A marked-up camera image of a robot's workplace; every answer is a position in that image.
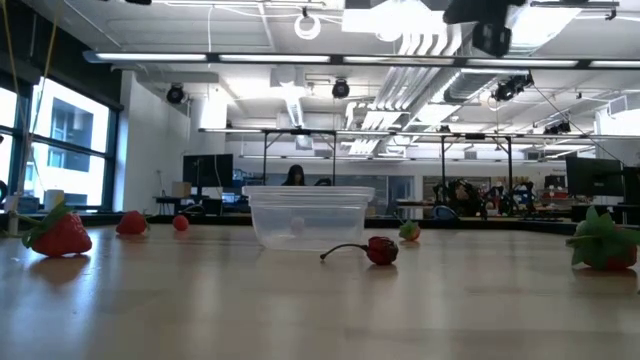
green strawberry top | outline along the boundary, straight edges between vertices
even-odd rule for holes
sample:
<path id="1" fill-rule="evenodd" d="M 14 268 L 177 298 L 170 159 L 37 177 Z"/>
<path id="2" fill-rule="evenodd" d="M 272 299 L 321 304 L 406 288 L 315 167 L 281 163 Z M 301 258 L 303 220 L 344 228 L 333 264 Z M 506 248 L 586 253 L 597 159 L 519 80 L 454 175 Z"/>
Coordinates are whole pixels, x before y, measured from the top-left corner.
<path id="1" fill-rule="evenodd" d="M 414 234 L 420 230 L 417 223 L 411 220 L 407 220 L 402 226 L 400 226 L 400 237 L 403 239 L 412 239 Z"/>
<path id="2" fill-rule="evenodd" d="M 610 257 L 630 256 L 629 248 L 640 245 L 640 231 L 617 227 L 609 213 L 598 216 L 591 206 L 566 245 L 573 248 L 571 265 L 589 259 L 594 268 L 604 268 Z"/>

clear plastic container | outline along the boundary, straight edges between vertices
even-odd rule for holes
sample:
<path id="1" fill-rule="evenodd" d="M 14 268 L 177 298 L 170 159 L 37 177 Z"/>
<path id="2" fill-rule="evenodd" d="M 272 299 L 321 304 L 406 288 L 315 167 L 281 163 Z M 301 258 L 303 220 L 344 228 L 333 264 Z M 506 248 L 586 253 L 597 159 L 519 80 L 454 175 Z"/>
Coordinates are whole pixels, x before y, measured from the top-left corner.
<path id="1" fill-rule="evenodd" d="M 269 249 L 329 250 L 362 240 L 375 189 L 341 186 L 245 186 L 253 228 Z"/>

window frame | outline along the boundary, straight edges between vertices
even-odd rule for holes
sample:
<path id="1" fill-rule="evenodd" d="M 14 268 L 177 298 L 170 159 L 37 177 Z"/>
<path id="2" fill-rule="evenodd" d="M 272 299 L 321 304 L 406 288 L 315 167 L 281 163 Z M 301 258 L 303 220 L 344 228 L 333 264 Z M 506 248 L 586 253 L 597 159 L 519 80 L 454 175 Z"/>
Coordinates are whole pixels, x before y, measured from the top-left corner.
<path id="1" fill-rule="evenodd" d="M 12 81 L 11 82 L 7 81 L 7 77 L 10 77 L 10 76 L 11 75 L 0 71 L 0 87 L 6 90 L 9 90 L 11 92 L 15 92 L 16 89 L 12 85 Z M 121 109 L 107 105 L 104 102 L 100 101 L 99 99 L 96 99 L 91 94 L 80 92 L 74 87 L 68 86 L 67 84 L 65 84 L 64 81 L 61 81 L 60 79 L 57 79 L 54 76 L 50 76 L 48 77 L 48 79 L 58 83 L 61 86 L 66 87 L 71 91 L 74 91 L 82 96 L 85 96 L 99 103 L 100 105 L 107 107 L 107 109 L 109 109 L 105 152 L 96 151 L 91 148 L 86 148 L 86 147 L 75 145 L 66 141 L 56 140 L 52 137 L 46 137 L 46 136 L 37 135 L 37 134 L 33 135 L 33 142 L 50 145 L 60 150 L 68 150 L 68 151 L 73 151 L 80 154 L 103 158 L 104 159 L 104 170 L 103 170 L 104 177 L 103 177 L 103 186 L 102 186 L 102 204 L 101 205 L 76 205 L 74 206 L 74 208 L 77 210 L 113 211 L 116 142 L 118 137 L 118 122 L 120 120 Z M 1 134 L 6 134 L 13 137 L 13 145 L 11 149 L 11 161 L 9 165 L 9 179 L 7 183 L 10 194 L 15 193 L 18 190 L 20 166 L 23 163 L 23 158 L 26 153 L 25 151 L 26 150 L 25 149 L 26 134 L 24 132 L 24 129 L 20 127 L 18 124 L 18 121 L 20 119 L 20 110 L 18 107 L 22 107 L 24 109 L 26 121 L 27 121 L 26 128 L 31 129 L 31 126 L 32 126 L 31 106 L 33 104 L 33 101 L 37 100 L 33 98 L 33 87 L 37 86 L 38 84 L 29 84 L 21 79 L 18 79 L 18 81 L 19 81 L 19 85 L 18 85 L 19 93 L 17 97 L 16 114 L 15 114 L 13 127 L 0 125 Z"/>

table surface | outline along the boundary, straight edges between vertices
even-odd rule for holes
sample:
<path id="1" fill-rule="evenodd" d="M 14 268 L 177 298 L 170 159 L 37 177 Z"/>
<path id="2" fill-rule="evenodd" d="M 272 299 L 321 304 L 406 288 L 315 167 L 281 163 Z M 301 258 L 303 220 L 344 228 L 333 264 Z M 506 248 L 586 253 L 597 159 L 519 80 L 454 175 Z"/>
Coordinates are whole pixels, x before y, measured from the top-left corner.
<path id="1" fill-rule="evenodd" d="M 555 235 L 423 230 L 397 266 L 262 249 L 249 227 L 90 229 L 86 257 L 0 239 L 0 359 L 632 359 L 635 272 Z M 367 235 L 395 231 L 367 230 Z"/>

ceiling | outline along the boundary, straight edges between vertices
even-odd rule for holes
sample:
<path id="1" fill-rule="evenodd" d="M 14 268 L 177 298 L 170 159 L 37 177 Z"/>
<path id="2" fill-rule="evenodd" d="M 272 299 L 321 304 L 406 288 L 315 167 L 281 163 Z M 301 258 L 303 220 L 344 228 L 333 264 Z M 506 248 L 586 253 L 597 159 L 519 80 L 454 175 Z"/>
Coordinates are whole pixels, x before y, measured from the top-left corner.
<path id="1" fill-rule="evenodd" d="M 28 1 L 43 16 L 52 19 L 57 1 Z M 112 0 L 61 0 L 60 26 L 99 51 L 156 52 L 278 52 L 328 54 L 396 54 L 401 41 L 384 42 L 374 34 L 345 33 L 334 23 L 344 9 L 344 1 L 329 1 L 325 10 L 309 10 L 313 14 L 332 16 L 321 21 L 321 32 L 313 40 L 303 40 L 294 32 L 299 9 L 235 9 L 209 7 L 175 7 L 154 4 L 150 7 L 124 4 Z M 620 0 L 618 17 L 638 17 L 640 2 Z M 605 21 L 608 11 L 583 10 L 555 38 L 537 49 L 534 56 L 545 57 L 627 57 L 640 54 L 640 42 L 631 34 L 640 30 L 640 22 L 615 19 Z M 270 65 L 148 65 L 145 71 L 215 72 L 228 85 L 234 106 L 229 109 L 232 120 L 275 118 L 286 112 L 284 100 L 270 98 Z M 305 112 L 345 114 L 353 99 L 374 98 L 387 78 L 385 67 L 303 66 L 306 85 L 313 83 L 308 96 L 301 99 Z M 496 122 L 501 130 L 527 130 L 530 125 L 559 110 L 570 109 L 573 121 L 584 131 L 593 128 L 593 110 L 606 105 L 593 99 L 612 99 L 621 95 L 635 96 L 640 89 L 640 73 L 629 71 L 533 71 L 537 88 L 529 88 L 515 101 L 501 104 L 497 111 L 487 102 L 489 92 L 469 100 L 455 113 L 453 131 L 493 130 Z M 353 99 L 334 100 L 331 88 L 335 78 L 348 80 Z M 158 93 L 168 83 L 154 83 Z"/>

